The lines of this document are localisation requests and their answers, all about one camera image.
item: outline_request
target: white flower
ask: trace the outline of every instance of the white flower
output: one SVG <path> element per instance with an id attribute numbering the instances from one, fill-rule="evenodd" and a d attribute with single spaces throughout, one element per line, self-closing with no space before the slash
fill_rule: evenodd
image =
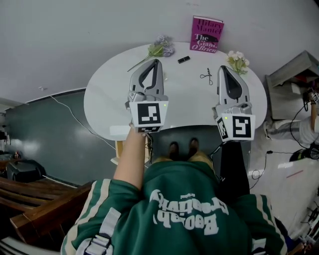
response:
<path id="1" fill-rule="evenodd" d="M 234 51 L 233 51 L 233 50 L 229 51 L 229 52 L 228 52 L 228 57 L 231 57 L 233 54 L 234 54 Z"/>
<path id="2" fill-rule="evenodd" d="M 238 60 L 238 55 L 236 53 L 234 53 L 233 55 L 231 55 L 231 57 L 236 61 Z"/>
<path id="3" fill-rule="evenodd" d="M 237 51 L 236 54 L 238 55 L 239 58 L 244 58 L 244 54 L 242 52 Z"/>

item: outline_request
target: pink book cover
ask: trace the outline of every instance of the pink book cover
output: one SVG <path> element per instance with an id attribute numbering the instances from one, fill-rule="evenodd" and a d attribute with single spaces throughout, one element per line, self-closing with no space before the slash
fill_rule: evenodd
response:
<path id="1" fill-rule="evenodd" d="M 223 27 L 220 20 L 194 16 L 190 49 L 215 53 Z"/>

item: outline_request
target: person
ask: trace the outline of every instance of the person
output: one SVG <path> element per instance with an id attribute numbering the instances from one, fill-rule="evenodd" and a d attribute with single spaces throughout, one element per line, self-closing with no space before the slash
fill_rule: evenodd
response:
<path id="1" fill-rule="evenodd" d="M 296 140 L 299 144 L 307 148 L 309 148 L 313 142 L 319 144 L 317 104 L 313 99 L 312 93 L 309 93 L 309 98 L 311 103 L 310 117 L 298 122 L 288 122 L 280 127 L 276 127 L 276 123 L 264 122 L 266 138 Z"/>
<path id="2" fill-rule="evenodd" d="M 112 180 L 95 181 L 63 255 L 285 255 L 266 196 L 249 194 L 241 145 L 223 145 L 218 181 L 196 139 L 189 160 L 168 157 L 144 171 L 145 137 L 132 128 Z"/>

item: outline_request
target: wooden bench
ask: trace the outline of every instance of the wooden bench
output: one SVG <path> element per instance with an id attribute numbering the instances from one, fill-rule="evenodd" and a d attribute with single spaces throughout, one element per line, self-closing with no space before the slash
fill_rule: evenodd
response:
<path id="1" fill-rule="evenodd" d="M 72 188 L 48 179 L 21 183 L 0 178 L 0 224 L 11 227 L 0 230 L 0 238 L 10 235 L 26 244 L 59 250 L 91 185 Z"/>

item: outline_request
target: floor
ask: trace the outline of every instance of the floor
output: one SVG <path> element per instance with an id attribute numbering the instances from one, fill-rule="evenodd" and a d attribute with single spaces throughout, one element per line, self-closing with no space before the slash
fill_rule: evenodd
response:
<path id="1" fill-rule="evenodd" d="M 57 99 L 69 105 L 80 122 L 91 130 L 84 115 L 83 97 L 84 92 L 79 92 Z M 25 158 L 36 160 L 48 175 L 75 184 L 112 178 L 116 166 L 110 159 L 115 157 L 115 151 L 81 127 L 69 110 L 53 99 L 8 110 L 5 122 L 11 138 L 11 145 L 6 149 L 19 150 Z M 251 153 L 250 173 L 264 169 L 268 150 L 295 152 L 300 149 L 294 141 L 266 140 L 262 128 L 256 130 L 251 145 L 245 146 L 243 154 Z M 271 198 L 275 217 L 292 234 L 305 227 L 300 221 L 307 214 L 307 206 L 314 200 L 319 185 L 319 162 L 303 159 L 288 163 L 290 156 L 268 154 L 266 170 L 251 192 Z M 303 172 L 287 178 L 301 170 Z M 251 177 L 249 181 L 251 187 L 256 183 Z"/>

